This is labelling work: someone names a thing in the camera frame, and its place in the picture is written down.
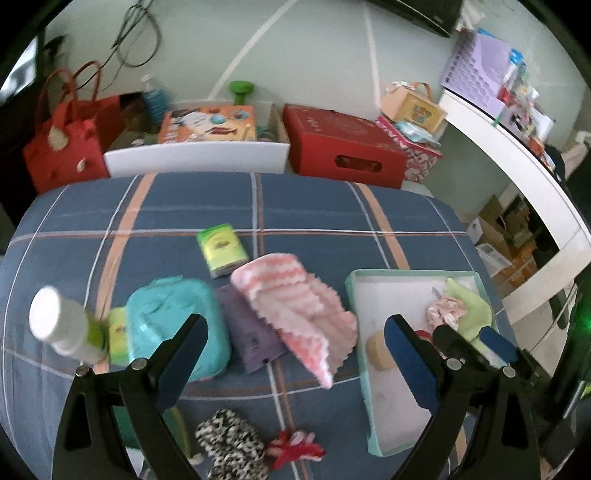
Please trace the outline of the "white cap green bottle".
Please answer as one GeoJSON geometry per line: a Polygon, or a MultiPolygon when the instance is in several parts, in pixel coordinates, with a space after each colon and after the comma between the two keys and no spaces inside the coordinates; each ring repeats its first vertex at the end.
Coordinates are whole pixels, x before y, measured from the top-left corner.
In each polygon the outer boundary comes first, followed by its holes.
{"type": "Polygon", "coordinates": [[[44,286],[34,295],[29,328],[37,340],[61,356],[94,365],[107,355],[107,336],[101,323],[53,286],[44,286]]]}

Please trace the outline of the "leopard print scrunchie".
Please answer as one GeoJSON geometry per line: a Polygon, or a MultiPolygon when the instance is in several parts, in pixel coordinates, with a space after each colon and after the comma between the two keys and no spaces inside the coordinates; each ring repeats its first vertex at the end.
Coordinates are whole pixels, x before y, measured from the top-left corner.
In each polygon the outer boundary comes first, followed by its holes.
{"type": "Polygon", "coordinates": [[[195,429],[198,446],[211,459],[208,479],[263,480],[266,446],[259,433],[235,411],[217,410],[195,429]]]}

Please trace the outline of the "pink white striped towel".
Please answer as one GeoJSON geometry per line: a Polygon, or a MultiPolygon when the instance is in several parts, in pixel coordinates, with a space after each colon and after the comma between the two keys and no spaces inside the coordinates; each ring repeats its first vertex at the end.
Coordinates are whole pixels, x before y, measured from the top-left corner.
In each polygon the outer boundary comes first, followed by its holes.
{"type": "Polygon", "coordinates": [[[286,253],[246,263],[230,274],[230,282],[318,384],[332,388],[358,342],[356,316],[342,306],[337,291],[286,253]]]}

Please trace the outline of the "red white hair bow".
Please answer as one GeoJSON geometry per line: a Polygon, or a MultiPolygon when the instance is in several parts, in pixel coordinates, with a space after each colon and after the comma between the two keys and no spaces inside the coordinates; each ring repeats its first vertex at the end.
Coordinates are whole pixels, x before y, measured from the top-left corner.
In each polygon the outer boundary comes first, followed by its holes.
{"type": "Polygon", "coordinates": [[[271,470],[300,460],[320,462],[326,454],[327,451],[315,442],[315,433],[304,430],[280,431],[276,439],[266,445],[266,459],[270,460],[271,470]]]}

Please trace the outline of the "light green cloth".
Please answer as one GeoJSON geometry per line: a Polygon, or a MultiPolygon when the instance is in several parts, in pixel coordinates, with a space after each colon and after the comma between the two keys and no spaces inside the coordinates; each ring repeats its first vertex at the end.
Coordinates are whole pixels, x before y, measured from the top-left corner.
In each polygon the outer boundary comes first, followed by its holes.
{"type": "Polygon", "coordinates": [[[465,340],[477,339],[482,328],[492,326],[492,309],[478,293],[469,290],[453,278],[446,280],[446,292],[461,301],[466,309],[466,313],[459,319],[458,327],[458,333],[465,340]]]}

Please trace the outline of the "white desk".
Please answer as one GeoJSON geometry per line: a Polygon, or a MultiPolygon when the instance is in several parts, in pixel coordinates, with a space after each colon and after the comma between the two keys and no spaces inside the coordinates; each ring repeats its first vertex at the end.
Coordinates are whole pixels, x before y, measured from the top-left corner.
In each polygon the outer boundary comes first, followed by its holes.
{"type": "Polygon", "coordinates": [[[590,263],[590,228],[548,169],[507,130],[455,93],[443,92],[446,120],[505,173],[541,218],[558,252],[503,300],[512,324],[563,290],[590,263]]]}

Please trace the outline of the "pink floral cloth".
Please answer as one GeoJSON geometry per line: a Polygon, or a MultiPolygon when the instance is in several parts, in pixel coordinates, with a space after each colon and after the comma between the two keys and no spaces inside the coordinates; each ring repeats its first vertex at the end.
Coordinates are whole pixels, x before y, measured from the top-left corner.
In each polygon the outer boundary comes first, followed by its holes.
{"type": "Polygon", "coordinates": [[[467,313],[468,309],[461,300],[442,296],[427,308],[426,319],[433,329],[447,325],[458,331],[460,319],[467,313]]]}

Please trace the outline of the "white appliance box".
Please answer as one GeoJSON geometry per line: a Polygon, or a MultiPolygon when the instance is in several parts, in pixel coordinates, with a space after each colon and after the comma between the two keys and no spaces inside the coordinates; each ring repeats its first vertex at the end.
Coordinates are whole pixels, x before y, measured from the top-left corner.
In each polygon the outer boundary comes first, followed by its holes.
{"type": "Polygon", "coordinates": [[[509,259],[488,243],[481,243],[476,246],[476,249],[490,277],[495,277],[501,271],[512,266],[509,259]]]}

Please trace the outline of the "green tissue pack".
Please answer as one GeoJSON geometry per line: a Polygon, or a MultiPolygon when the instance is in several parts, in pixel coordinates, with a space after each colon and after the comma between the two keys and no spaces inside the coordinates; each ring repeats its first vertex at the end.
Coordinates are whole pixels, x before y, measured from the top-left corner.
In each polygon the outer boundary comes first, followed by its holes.
{"type": "Polygon", "coordinates": [[[226,276],[249,262],[249,255],[229,224],[200,231],[197,244],[213,279],[226,276]]]}
{"type": "Polygon", "coordinates": [[[124,307],[111,309],[107,321],[110,363],[115,366],[126,366],[129,363],[126,309],[124,307]]]}

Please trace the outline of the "mint green tray box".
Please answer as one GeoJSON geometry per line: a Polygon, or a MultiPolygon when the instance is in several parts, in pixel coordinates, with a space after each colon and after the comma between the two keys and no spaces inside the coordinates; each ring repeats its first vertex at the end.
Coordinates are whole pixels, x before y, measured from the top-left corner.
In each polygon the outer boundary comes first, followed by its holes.
{"type": "Polygon", "coordinates": [[[346,280],[349,306],[359,324],[356,351],[370,424],[368,449],[374,456],[388,457],[412,448],[431,413],[418,405],[398,368],[379,371],[374,367],[367,355],[368,341],[384,330],[393,314],[404,316],[415,330],[430,331],[428,307],[440,295],[455,295],[447,286],[450,278],[490,302],[480,275],[473,271],[362,269],[346,280]]]}

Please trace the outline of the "tan round sponge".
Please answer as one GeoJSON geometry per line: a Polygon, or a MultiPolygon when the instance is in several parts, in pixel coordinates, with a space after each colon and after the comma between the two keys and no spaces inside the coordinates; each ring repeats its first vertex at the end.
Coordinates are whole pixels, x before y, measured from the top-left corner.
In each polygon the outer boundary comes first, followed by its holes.
{"type": "Polygon", "coordinates": [[[384,331],[375,332],[366,342],[366,354],[377,371],[390,371],[397,367],[385,341],[384,331]]]}

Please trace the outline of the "teal plastic lunch box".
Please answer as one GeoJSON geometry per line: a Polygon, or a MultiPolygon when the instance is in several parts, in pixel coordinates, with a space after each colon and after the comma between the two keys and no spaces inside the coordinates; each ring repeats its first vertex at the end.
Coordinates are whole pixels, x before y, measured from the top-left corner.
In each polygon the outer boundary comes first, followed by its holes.
{"type": "Polygon", "coordinates": [[[150,357],[161,342],[172,338],[192,314],[207,323],[208,337],[191,382],[221,374],[230,359],[231,345],[221,307],[207,283],[183,276],[156,279],[134,291],[125,305],[127,356],[150,357]]]}

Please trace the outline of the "blue plaid table cloth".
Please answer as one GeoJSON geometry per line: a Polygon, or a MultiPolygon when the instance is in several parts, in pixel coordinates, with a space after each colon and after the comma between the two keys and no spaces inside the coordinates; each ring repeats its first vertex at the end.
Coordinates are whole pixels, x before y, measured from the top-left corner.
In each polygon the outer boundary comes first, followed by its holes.
{"type": "MultiPolygon", "coordinates": [[[[1,263],[1,424],[32,474],[51,475],[53,447],[76,363],[29,328],[35,293],[51,285],[96,310],[123,306],[138,288],[166,277],[211,278],[197,233],[235,229],[250,257],[290,253],[335,291],[358,269],[483,272],[455,212],[411,192],[283,174],[161,173],[72,184],[38,197],[1,263]]],[[[179,403],[194,428],[221,408],[263,438],[315,433],[320,462],[299,461],[277,479],[388,479],[401,456],[378,458],[358,364],[349,357],[335,386],[318,385],[294,356],[246,374],[238,360],[189,384],[179,403]]]]}

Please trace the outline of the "purple cloth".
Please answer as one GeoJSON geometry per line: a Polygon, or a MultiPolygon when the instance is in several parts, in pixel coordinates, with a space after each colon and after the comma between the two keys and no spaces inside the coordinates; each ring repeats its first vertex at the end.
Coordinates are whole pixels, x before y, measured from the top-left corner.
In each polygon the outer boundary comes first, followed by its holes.
{"type": "Polygon", "coordinates": [[[262,369],[287,353],[287,347],[276,330],[256,315],[235,287],[224,285],[215,294],[230,341],[247,374],[262,369]]]}

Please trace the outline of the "patterned red white basket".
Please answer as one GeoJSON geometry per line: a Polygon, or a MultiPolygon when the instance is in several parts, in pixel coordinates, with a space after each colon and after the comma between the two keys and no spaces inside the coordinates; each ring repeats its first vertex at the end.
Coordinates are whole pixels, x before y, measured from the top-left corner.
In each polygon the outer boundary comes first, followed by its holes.
{"type": "Polygon", "coordinates": [[[376,124],[405,153],[407,158],[405,179],[416,183],[423,183],[442,158],[440,150],[428,144],[410,140],[384,115],[380,115],[377,118],[376,124]]]}

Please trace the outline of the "yellow gift bag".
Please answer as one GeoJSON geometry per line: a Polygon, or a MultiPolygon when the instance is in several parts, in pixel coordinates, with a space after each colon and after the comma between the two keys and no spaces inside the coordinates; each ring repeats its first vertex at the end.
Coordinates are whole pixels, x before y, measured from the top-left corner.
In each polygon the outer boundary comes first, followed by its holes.
{"type": "Polygon", "coordinates": [[[380,111],[393,123],[409,122],[435,133],[446,112],[433,101],[432,89],[425,82],[392,82],[381,97],[380,111]]]}

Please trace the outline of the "red cardboard box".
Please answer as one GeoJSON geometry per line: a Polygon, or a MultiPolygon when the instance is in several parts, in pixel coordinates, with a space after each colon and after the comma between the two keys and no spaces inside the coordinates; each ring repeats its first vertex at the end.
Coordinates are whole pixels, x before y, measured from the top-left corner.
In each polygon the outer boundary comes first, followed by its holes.
{"type": "Polygon", "coordinates": [[[376,123],[334,110],[287,104],[291,169],[298,175],[399,189],[407,157],[376,123]]]}

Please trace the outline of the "purple file rack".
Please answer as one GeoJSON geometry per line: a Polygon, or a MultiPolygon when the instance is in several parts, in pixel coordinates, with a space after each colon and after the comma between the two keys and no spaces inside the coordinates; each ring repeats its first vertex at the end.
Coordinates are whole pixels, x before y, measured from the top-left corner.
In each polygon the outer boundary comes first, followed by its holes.
{"type": "Polygon", "coordinates": [[[442,87],[498,117],[504,109],[498,95],[509,71],[511,50],[496,37],[463,31],[443,73],[442,87]]]}

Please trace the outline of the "white foam board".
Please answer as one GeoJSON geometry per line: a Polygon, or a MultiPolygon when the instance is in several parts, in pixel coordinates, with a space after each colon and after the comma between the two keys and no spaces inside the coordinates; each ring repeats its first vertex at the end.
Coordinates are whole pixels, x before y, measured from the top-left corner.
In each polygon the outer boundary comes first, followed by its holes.
{"type": "Polygon", "coordinates": [[[113,178],[180,172],[283,174],[288,151],[288,143],[184,142],[108,151],[104,161],[113,178]]]}

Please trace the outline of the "red felt handbag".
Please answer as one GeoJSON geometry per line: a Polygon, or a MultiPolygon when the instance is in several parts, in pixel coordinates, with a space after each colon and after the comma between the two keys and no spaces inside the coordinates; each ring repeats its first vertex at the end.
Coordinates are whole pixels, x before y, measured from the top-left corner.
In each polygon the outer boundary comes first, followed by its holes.
{"type": "Polygon", "coordinates": [[[107,178],[104,153],[126,127],[123,111],[141,98],[139,92],[97,97],[102,68],[89,61],[71,72],[53,71],[48,79],[65,80],[62,96],[51,117],[42,119],[42,107],[48,99],[48,84],[39,95],[35,118],[35,136],[23,148],[25,163],[35,190],[46,193],[60,186],[107,178]],[[84,69],[96,68],[96,81],[89,100],[77,95],[77,77],[84,69]]]}

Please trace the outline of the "orange game box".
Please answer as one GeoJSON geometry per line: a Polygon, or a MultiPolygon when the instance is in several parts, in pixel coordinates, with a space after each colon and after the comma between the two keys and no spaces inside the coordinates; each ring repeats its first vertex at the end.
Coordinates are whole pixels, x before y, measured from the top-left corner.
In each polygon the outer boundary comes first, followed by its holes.
{"type": "Polygon", "coordinates": [[[250,105],[208,105],[166,113],[158,144],[201,141],[256,141],[256,115],[250,105]]]}

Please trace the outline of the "blue water bottle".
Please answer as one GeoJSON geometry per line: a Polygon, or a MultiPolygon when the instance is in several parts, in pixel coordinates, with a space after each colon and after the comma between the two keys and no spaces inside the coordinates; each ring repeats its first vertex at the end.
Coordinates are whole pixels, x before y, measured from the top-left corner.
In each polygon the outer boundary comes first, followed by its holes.
{"type": "Polygon", "coordinates": [[[141,77],[143,101],[150,113],[151,119],[156,126],[160,126],[169,111],[167,95],[160,85],[160,82],[151,75],[141,77]]]}

